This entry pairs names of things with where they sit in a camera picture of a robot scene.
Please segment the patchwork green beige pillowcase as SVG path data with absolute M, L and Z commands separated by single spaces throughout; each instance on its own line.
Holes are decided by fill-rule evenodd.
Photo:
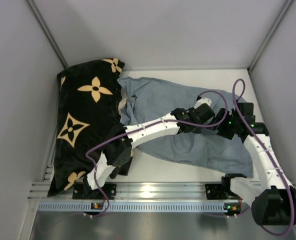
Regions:
M 121 100 L 120 100 L 119 105 L 118 105 L 118 111 L 120 111 L 126 105 L 126 102 L 128 101 L 128 99 L 129 99 L 128 94 L 122 88 L 121 89 Z

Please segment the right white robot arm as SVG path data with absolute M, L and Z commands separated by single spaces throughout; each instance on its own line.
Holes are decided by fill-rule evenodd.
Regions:
M 228 173 L 221 178 L 221 189 L 227 196 L 240 197 L 250 207 L 259 226 L 296 225 L 296 188 L 284 175 L 270 143 L 269 132 L 256 122 L 254 106 L 237 103 L 238 109 L 221 108 L 212 123 L 221 137 L 239 137 L 249 152 L 260 186 L 255 186 L 241 173 Z

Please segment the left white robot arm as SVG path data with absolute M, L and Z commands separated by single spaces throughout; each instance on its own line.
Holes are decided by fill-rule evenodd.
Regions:
M 94 162 L 93 170 L 83 178 L 86 193 L 101 188 L 113 170 L 131 160 L 131 152 L 137 146 L 164 136 L 199 134 L 206 127 L 205 123 L 214 117 L 210 105 L 211 100 L 201 98 L 194 107 L 177 108 L 155 120 L 136 125 L 115 125 L 104 142 L 86 152 L 86 157 L 92 160 L 90 153 L 101 151 L 99 160 Z

